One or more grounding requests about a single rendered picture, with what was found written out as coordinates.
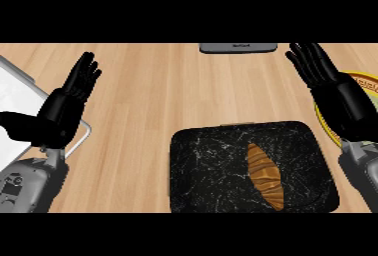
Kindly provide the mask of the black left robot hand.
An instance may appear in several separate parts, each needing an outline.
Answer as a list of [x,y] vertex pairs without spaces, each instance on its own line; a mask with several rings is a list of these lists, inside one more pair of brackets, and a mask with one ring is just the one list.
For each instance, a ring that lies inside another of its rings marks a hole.
[[97,66],[94,53],[84,52],[63,85],[51,91],[35,116],[0,112],[0,127],[12,140],[29,142],[32,147],[66,147],[74,139],[85,102],[102,75]]

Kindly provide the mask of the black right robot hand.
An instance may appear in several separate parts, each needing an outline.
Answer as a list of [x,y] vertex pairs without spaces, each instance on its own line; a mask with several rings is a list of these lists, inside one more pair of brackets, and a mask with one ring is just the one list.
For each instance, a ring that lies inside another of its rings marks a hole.
[[310,89],[326,125],[351,142],[378,142],[378,110],[353,77],[317,43],[291,43],[285,53]]

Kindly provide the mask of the yellow rimmed plate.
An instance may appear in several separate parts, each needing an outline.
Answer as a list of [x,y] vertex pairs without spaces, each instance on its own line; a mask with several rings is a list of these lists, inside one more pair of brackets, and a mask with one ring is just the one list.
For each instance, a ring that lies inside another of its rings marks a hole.
[[[347,74],[351,76],[351,78],[356,80],[359,86],[362,87],[372,103],[375,106],[375,109],[378,111],[378,76],[370,75],[366,72],[357,72],[357,71],[347,71]],[[341,138],[336,135],[336,133],[329,128],[326,121],[322,117],[319,108],[314,108],[316,117],[320,123],[320,126],[325,130],[326,135],[329,136],[332,142],[336,144],[336,146],[341,146]]]

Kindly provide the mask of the white tray with grey rim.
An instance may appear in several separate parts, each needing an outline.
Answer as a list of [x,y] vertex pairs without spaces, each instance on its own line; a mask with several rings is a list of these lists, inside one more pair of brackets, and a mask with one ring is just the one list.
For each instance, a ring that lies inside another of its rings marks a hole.
[[[34,81],[16,76],[0,61],[0,112],[10,111],[35,116],[47,99]],[[0,171],[31,148],[29,142],[15,141],[0,127]]]

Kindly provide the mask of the brown croissant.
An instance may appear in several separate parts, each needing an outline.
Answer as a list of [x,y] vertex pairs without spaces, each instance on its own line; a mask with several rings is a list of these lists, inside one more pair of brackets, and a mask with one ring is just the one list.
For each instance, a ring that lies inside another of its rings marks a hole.
[[255,144],[248,145],[246,151],[248,175],[263,199],[276,211],[283,209],[283,187],[280,171],[266,152]]

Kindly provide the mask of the black marbled square tray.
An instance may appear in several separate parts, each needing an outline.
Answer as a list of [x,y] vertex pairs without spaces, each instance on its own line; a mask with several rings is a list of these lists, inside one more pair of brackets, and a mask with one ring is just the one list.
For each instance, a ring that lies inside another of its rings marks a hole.
[[[248,175],[255,144],[280,171],[283,209],[263,199]],[[180,130],[170,144],[170,208],[174,213],[329,213],[339,196],[320,147],[300,121]]]

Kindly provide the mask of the dark grey flat appliance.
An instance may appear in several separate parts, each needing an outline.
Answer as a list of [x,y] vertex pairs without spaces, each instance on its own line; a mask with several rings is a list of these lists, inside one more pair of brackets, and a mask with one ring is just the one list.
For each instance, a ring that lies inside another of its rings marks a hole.
[[199,51],[206,54],[245,54],[273,52],[276,43],[201,43]]

